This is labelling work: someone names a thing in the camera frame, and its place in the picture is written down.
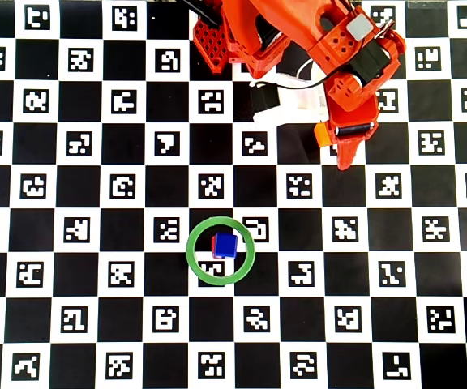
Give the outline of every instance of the green ring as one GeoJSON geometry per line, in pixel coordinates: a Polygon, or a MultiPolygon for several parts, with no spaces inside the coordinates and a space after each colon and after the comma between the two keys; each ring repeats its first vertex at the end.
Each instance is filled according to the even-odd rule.
{"type": "Polygon", "coordinates": [[[196,274],[200,280],[206,282],[207,284],[217,286],[234,284],[242,280],[246,274],[248,274],[255,262],[255,241],[253,240],[250,231],[248,231],[248,229],[243,224],[232,219],[231,217],[210,217],[196,225],[195,228],[191,231],[191,234],[188,237],[188,241],[186,242],[186,261],[188,262],[188,266],[191,267],[194,274],[196,274]],[[211,276],[207,272],[203,271],[201,267],[199,267],[199,264],[195,258],[195,243],[197,242],[199,235],[201,235],[205,229],[209,229],[210,227],[219,224],[236,229],[242,235],[244,242],[246,243],[246,259],[244,260],[244,263],[234,274],[225,277],[211,276]]]}

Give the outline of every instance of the checkerboard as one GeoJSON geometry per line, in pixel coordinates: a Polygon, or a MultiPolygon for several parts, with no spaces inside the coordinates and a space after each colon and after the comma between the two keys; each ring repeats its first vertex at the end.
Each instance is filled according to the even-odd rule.
{"type": "Polygon", "coordinates": [[[0,2],[1,388],[467,386],[467,1],[362,7],[407,53],[341,172],[180,3],[0,2]],[[210,216],[256,241],[234,285],[186,264],[210,216]]]}

